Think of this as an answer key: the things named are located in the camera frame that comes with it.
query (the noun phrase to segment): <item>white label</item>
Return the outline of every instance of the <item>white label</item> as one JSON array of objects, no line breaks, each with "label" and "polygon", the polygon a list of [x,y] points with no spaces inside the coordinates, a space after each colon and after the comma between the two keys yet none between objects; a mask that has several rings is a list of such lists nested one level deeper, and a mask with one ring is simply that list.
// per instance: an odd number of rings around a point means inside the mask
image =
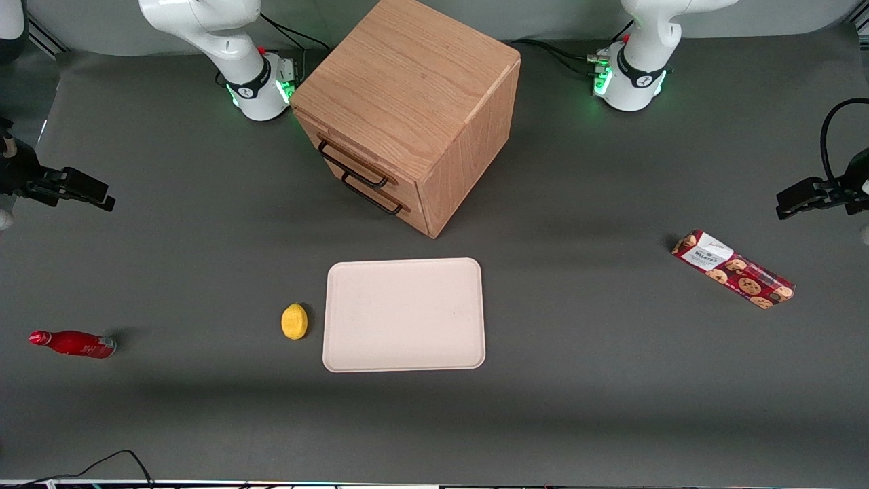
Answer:
[{"label": "white label", "polygon": [[697,245],[686,251],[682,255],[682,259],[691,265],[696,265],[705,271],[710,271],[729,260],[732,256],[732,249],[704,232],[700,236],[700,241],[697,242]]}]

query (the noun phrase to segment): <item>gray table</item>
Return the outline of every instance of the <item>gray table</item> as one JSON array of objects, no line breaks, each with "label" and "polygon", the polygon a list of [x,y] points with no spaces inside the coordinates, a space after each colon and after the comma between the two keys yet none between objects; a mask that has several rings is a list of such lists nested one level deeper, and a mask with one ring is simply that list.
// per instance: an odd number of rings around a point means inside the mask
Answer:
[{"label": "gray table", "polygon": [[[820,174],[827,111],[869,94],[852,27],[685,41],[638,114],[522,56],[513,135],[434,241],[336,183],[292,114],[245,120],[205,57],[66,57],[38,150],[117,207],[19,201],[2,237],[0,476],[129,447],[159,479],[869,485],[866,216],[774,212]],[[836,172],[865,120],[834,122]],[[672,258],[695,227],[795,299],[762,311]],[[333,263],[464,256],[483,269],[481,368],[323,368]],[[313,331],[290,342],[297,301]],[[35,328],[122,350],[65,358]]]}]

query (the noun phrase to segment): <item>red snack box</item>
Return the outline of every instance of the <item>red snack box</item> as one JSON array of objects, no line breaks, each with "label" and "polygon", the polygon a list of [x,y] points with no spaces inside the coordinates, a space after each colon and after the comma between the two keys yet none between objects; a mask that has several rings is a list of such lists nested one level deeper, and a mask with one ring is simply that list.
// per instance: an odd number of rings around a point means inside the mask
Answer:
[{"label": "red snack box", "polygon": [[685,236],[673,248],[673,255],[760,309],[769,309],[793,297],[792,283],[699,229]]}]

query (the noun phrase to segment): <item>red bottle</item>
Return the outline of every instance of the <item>red bottle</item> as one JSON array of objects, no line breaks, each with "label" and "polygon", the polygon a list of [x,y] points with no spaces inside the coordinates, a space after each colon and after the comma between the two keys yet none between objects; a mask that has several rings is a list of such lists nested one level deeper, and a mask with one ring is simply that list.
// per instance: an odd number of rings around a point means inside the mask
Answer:
[{"label": "red bottle", "polygon": [[30,342],[48,346],[63,355],[91,358],[110,357],[116,348],[114,339],[86,332],[32,332]]}]

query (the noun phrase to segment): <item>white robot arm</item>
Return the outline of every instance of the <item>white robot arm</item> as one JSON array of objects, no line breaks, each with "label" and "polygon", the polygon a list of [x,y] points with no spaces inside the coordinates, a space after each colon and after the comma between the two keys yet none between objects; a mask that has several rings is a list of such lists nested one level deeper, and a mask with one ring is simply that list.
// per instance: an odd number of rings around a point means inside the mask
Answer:
[{"label": "white robot arm", "polygon": [[289,107],[295,90],[292,61],[262,54],[244,32],[212,33],[253,23],[260,15],[260,0],[139,0],[139,9],[155,29],[205,53],[248,118],[269,120]]},{"label": "white robot arm", "polygon": [[620,111],[639,111],[660,92],[664,67],[682,38],[673,17],[709,12],[739,0],[621,0],[634,17],[630,40],[599,50],[589,60],[599,64],[593,94]]},{"label": "white robot arm", "polygon": [[27,43],[27,18],[21,0],[0,0],[0,64],[14,61]]}]

